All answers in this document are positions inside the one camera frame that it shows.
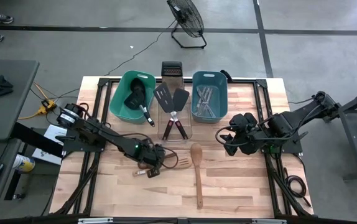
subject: fan base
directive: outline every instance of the fan base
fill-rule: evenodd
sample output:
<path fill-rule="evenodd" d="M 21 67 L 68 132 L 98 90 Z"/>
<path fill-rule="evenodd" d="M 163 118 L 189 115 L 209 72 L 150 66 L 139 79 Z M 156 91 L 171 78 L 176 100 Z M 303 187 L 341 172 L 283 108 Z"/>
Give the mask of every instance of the fan base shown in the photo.
<path fill-rule="evenodd" d="M 204 49 L 206 47 L 207 43 L 206 43 L 205 38 L 203 37 L 203 34 L 200 34 L 200 36 L 202 37 L 202 40 L 205 43 L 204 45 L 202 45 L 202 46 L 191 46 L 191 47 L 183 46 L 174 36 L 174 32 L 177 30 L 177 26 L 179 26 L 178 23 L 176 23 L 176 26 L 174 26 L 174 29 L 173 29 L 171 34 L 172 34 L 172 38 L 174 39 L 174 41 L 176 41 L 176 43 L 178 43 L 181 48 L 184 48 L 184 49 Z"/>

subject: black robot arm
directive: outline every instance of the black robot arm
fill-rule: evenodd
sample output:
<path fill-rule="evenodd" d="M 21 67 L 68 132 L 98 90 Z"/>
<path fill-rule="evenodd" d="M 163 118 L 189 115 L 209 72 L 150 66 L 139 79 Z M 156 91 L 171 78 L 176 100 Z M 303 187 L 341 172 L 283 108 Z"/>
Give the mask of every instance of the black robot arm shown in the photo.
<path fill-rule="evenodd" d="M 96 118 L 92 118 L 84 108 L 75 104 L 68 104 L 64 109 L 61 109 L 57 121 L 61 126 L 76 134 L 74 137 L 59 137 L 59 140 L 65 142 L 81 141 L 92 146 L 108 141 L 115 145 L 127 158 L 136 162 L 144 162 L 154 167 L 148 171 L 148 177 L 159 175 L 159 168 L 163 164 L 165 150 L 160 145 L 155 145 L 148 136 L 140 133 L 118 134 L 105 124 L 100 123 Z M 143 135 L 146 138 L 140 140 L 127 137 L 134 134 Z"/>
<path fill-rule="evenodd" d="M 235 136 L 220 135 L 225 140 L 222 142 L 218 139 L 221 131 L 219 130 L 216 138 L 231 156 L 238 148 L 249 155 L 260 148 L 273 149 L 284 144 L 297 144 L 307 134 L 297 134 L 301 126 L 315 118 L 329 122 L 338 117 L 339 107 L 340 105 L 335 103 L 328 94 L 319 91 L 312 96 L 309 104 L 295 111 L 274 114 L 259 124 L 251 113 L 237 114 L 229 121 L 229 126 L 225 127 L 228 131 L 235 132 Z"/>

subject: wooden tabletop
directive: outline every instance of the wooden tabletop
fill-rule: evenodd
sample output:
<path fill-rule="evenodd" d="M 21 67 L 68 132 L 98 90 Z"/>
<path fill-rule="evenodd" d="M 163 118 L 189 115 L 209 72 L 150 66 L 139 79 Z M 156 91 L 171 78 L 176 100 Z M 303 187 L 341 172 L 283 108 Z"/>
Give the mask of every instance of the wooden tabletop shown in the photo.
<path fill-rule="evenodd" d="M 78 103 L 94 105 L 99 77 L 83 77 Z M 284 81 L 281 78 L 267 78 L 273 113 L 288 111 Z M 112 95 L 117 83 L 113 86 Z M 190 93 L 192 86 L 185 84 Z M 101 97 L 102 111 L 105 90 Z M 137 164 L 124 157 L 115 146 L 107 144 L 101 155 L 91 216 L 107 217 L 208 217 L 208 218 L 269 218 L 273 217 L 271 196 L 264 156 L 257 152 L 247 156 L 238 151 L 235 156 L 227 155 L 223 146 L 215 140 L 217 129 L 227 126 L 228 121 L 238 113 L 252 113 L 257 119 L 252 85 L 229 84 L 228 114 L 217 124 L 202 124 L 192 120 L 192 137 L 188 141 L 168 142 L 165 147 L 173 149 L 180 156 L 190 155 L 190 146 L 198 142 L 203 147 L 200 166 L 203 190 L 203 208 L 197 209 L 195 169 L 167 170 L 157 177 L 148 179 L 143 175 L 133 177 Z M 157 125 L 158 104 L 154 100 L 151 117 Z M 158 127 L 148 123 L 128 124 L 108 112 L 107 122 L 119 134 L 140 132 L 148 135 L 155 143 Z M 84 153 L 74 152 L 61 165 L 50 212 L 58 210 L 69 198 L 78 184 Z M 289 175 L 297 175 L 305 182 L 304 169 L 299 160 L 282 155 L 282 162 Z M 280 209 L 284 211 L 282 193 L 278 186 Z M 312 213 L 303 200 L 298 199 L 306 211 Z"/>

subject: green plastic bin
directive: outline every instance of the green plastic bin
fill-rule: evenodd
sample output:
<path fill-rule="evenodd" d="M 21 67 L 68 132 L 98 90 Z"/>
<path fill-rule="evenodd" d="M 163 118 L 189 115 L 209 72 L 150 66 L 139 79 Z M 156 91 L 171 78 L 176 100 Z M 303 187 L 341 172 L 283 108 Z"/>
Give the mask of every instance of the green plastic bin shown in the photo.
<path fill-rule="evenodd" d="M 152 99 L 154 98 L 153 91 L 156 86 L 155 77 L 144 72 L 128 71 L 122 76 L 121 81 L 119 82 L 111 103 L 109 104 L 109 110 L 123 121 L 132 124 L 142 124 L 146 121 L 143 112 L 140 109 L 131 110 L 124 104 L 124 100 L 132 93 L 130 90 L 130 83 L 135 78 L 141 79 L 144 83 L 144 86 L 146 87 L 147 109 L 151 109 Z"/>
<path fill-rule="evenodd" d="M 215 114 L 211 116 L 197 115 L 197 103 L 200 99 L 197 93 L 197 87 L 211 87 L 213 94 L 209 101 L 209 106 Z M 196 122 L 214 124 L 219 122 L 228 112 L 228 89 L 227 78 L 220 72 L 196 72 L 192 77 L 192 104 L 191 114 Z"/>

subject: concrete floor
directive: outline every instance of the concrete floor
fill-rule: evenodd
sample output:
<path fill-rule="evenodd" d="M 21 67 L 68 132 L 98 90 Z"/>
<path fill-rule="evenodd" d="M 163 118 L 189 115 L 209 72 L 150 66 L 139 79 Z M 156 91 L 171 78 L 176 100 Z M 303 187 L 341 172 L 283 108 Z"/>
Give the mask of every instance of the concrete floor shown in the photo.
<path fill-rule="evenodd" d="M 193 0 L 206 28 L 257 29 L 252 0 Z M 357 30 L 357 1 L 259 0 L 265 29 Z M 0 11 L 15 16 L 16 26 L 88 26 L 165 28 L 172 21 L 160 0 L 0 0 Z M 56 95 L 78 88 L 84 75 L 104 75 L 155 40 L 155 32 L 51 32 L 0 30 L 0 58 L 40 62 L 35 81 Z M 186 34 L 178 34 L 187 43 Z M 204 50 L 180 49 L 169 34 L 113 72 L 127 70 L 160 74 L 163 60 L 183 62 L 186 76 L 197 70 L 225 69 L 235 77 L 266 77 L 259 34 L 206 33 Z M 318 90 L 345 104 L 357 95 L 357 35 L 266 35 L 274 77 L 285 81 L 290 101 L 309 98 Z M 75 101 L 73 98 L 61 103 Z M 33 114 L 38 99 L 29 94 L 22 116 Z M 46 128 L 43 117 L 23 122 Z M 357 171 L 356 158 L 343 126 L 313 121 L 303 127 L 307 182 L 315 214 L 325 218 L 357 221 L 357 181 L 341 177 Z M 54 178 L 32 179 L 27 198 L 0 206 L 0 218 L 40 215 Z"/>

